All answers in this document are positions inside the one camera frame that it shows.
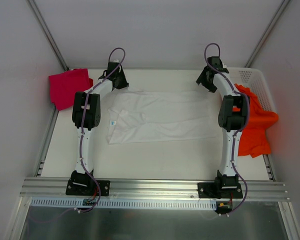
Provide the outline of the white t-shirt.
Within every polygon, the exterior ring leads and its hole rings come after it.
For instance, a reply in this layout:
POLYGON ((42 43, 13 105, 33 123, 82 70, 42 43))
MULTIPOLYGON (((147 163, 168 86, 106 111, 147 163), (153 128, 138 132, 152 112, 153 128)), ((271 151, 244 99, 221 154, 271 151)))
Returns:
POLYGON ((217 136, 212 100, 200 90, 118 90, 110 115, 110 145, 208 139, 217 136))

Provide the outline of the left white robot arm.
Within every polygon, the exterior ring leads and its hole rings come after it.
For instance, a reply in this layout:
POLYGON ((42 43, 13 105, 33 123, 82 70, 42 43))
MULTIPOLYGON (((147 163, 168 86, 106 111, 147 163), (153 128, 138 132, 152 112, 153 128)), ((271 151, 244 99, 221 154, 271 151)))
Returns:
POLYGON ((76 92, 72 108, 72 122, 77 129, 78 151, 74 171, 67 183, 68 196, 106 197, 110 182, 94 179, 94 131, 101 121, 101 100, 114 89, 129 86, 118 60, 108 62, 107 69, 98 82, 88 90, 76 92))

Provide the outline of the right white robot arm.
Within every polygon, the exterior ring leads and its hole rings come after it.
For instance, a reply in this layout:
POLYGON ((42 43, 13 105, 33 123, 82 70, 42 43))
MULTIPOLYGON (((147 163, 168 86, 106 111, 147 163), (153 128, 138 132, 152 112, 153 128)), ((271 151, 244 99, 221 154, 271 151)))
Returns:
POLYGON ((198 196, 201 199, 242 199, 237 162, 242 131, 250 116, 249 98, 232 83, 220 57, 208 57, 206 62, 196 83, 211 93, 218 91, 222 98, 217 117, 222 130, 222 156, 214 181, 197 184, 198 196))

